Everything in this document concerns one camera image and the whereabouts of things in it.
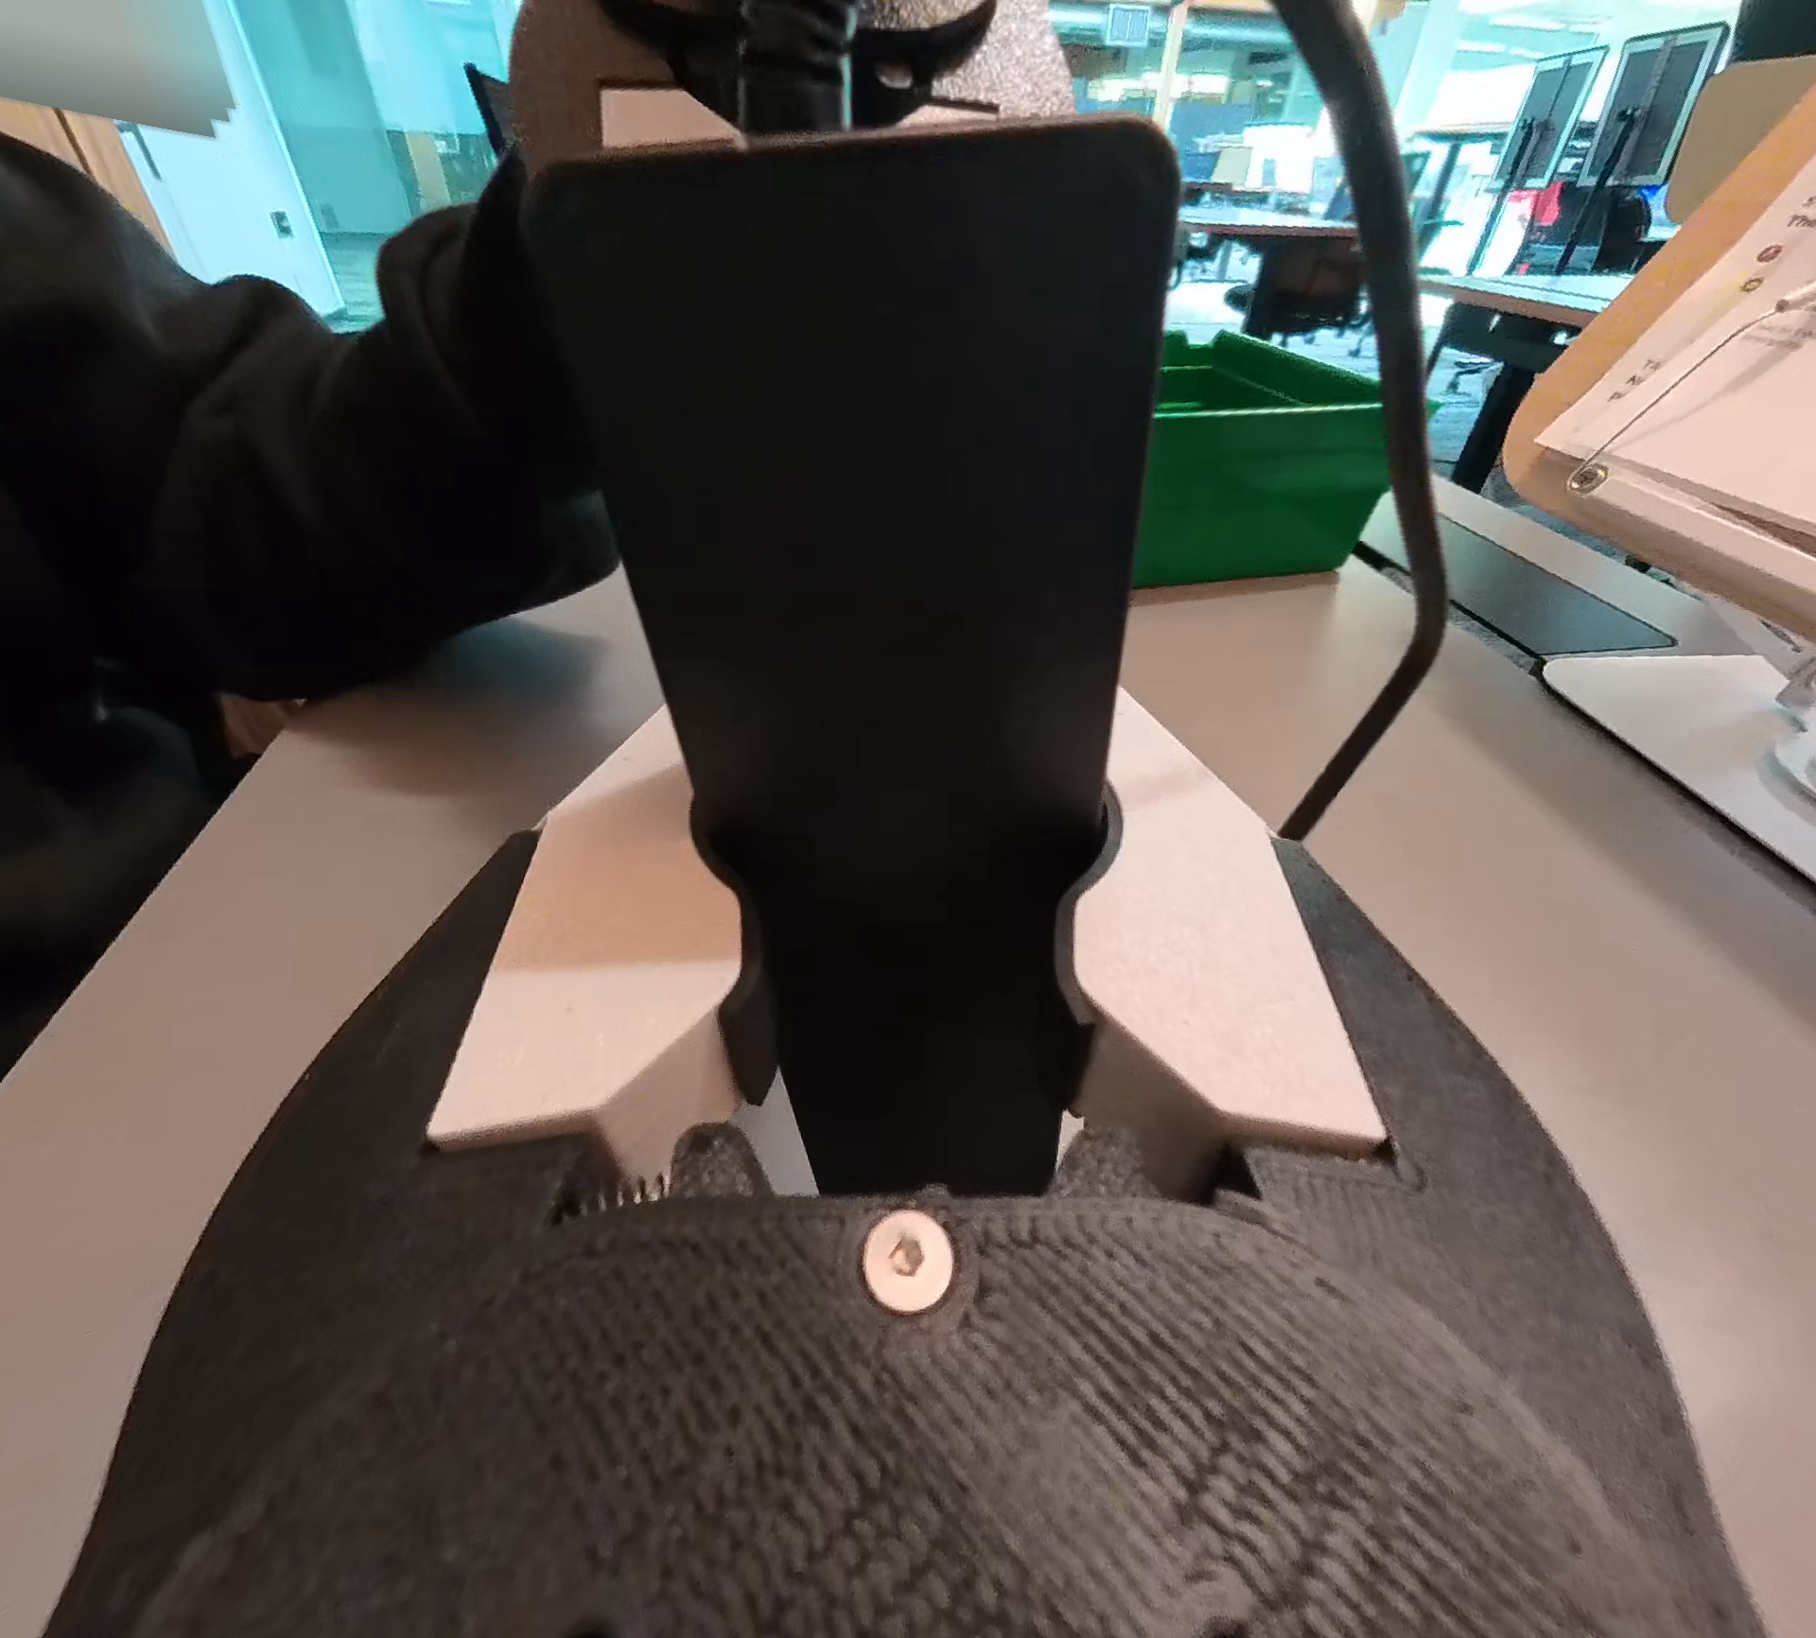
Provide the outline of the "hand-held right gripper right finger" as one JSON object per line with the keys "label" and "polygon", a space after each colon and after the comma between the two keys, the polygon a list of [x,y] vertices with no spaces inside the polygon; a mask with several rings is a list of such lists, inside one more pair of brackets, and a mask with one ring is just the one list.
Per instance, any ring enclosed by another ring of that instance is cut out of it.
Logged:
{"label": "hand-held right gripper right finger", "polygon": [[1373,1158],[1389,1140],[1273,831],[1127,689],[1055,979],[1087,1043],[1059,1154],[1120,1129],[1161,1193],[1197,1195],[1232,1148]]}

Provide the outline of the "green plastic bin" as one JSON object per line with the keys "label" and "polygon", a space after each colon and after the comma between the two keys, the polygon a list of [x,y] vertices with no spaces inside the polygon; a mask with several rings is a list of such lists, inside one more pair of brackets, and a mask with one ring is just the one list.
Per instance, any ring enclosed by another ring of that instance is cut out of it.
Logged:
{"label": "green plastic bin", "polygon": [[1391,460],[1381,384],[1220,330],[1165,330],[1129,589],[1342,565]]}

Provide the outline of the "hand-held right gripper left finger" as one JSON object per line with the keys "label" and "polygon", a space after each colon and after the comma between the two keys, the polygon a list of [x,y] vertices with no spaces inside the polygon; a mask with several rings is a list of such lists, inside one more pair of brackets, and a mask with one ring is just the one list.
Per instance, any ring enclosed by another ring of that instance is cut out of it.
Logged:
{"label": "hand-held right gripper left finger", "polygon": [[580,1137],[608,1173],[669,1173],[683,1132],[745,1104],[719,1027],[740,972],[740,904],[693,844],[660,706],[539,822],[429,1142]]}

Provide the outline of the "black framed display board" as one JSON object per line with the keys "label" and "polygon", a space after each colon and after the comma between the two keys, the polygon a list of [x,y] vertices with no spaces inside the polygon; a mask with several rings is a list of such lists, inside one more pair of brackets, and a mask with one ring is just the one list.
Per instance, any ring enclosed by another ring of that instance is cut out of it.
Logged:
{"label": "black framed display board", "polygon": [[1581,105],[1595,87],[1607,45],[1575,48],[1532,67],[1528,91],[1508,128],[1491,182],[1500,194],[1537,190],[1575,138]]}
{"label": "black framed display board", "polygon": [[1588,182],[1660,185],[1668,180],[1702,85],[1721,68],[1730,23],[1628,36],[1613,85],[1585,157]]}

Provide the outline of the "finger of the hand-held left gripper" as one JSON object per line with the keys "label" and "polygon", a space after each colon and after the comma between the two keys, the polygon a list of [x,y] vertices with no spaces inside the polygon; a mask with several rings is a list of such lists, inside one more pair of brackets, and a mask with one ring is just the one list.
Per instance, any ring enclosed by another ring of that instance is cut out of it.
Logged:
{"label": "finger of the hand-held left gripper", "polygon": [[600,153],[693,153],[741,149],[741,132],[683,87],[600,87]]}

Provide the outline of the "wooden desk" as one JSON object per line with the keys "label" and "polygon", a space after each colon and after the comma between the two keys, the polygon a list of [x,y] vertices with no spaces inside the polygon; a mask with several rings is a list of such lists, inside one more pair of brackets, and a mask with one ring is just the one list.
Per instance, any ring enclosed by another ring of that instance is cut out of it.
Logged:
{"label": "wooden desk", "polygon": [[1456,351],[1491,363],[1491,383],[1448,480],[1480,493],[1503,460],[1519,407],[1559,355],[1623,294],[1629,273],[1423,273],[1421,290],[1447,302],[1424,375]]}

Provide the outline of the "wooden document stand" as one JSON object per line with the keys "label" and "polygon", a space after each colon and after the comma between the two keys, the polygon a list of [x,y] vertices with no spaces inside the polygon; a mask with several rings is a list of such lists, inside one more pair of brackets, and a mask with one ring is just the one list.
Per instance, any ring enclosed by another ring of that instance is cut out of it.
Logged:
{"label": "wooden document stand", "polygon": [[1690,585],[1737,652],[1565,653],[1541,681],[1581,718],[1813,876],[1813,533],[1541,446],[1641,331],[1813,165],[1813,57],[1728,67],[1698,95],[1669,176],[1669,242],[1516,412],[1508,472],[1528,501]]}

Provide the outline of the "printed instruction sheets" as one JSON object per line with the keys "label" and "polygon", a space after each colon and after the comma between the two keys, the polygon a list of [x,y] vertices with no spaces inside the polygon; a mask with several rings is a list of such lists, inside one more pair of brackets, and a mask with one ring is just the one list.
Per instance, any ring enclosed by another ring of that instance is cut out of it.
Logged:
{"label": "printed instruction sheets", "polygon": [[1813,533],[1813,165],[1540,439]]}

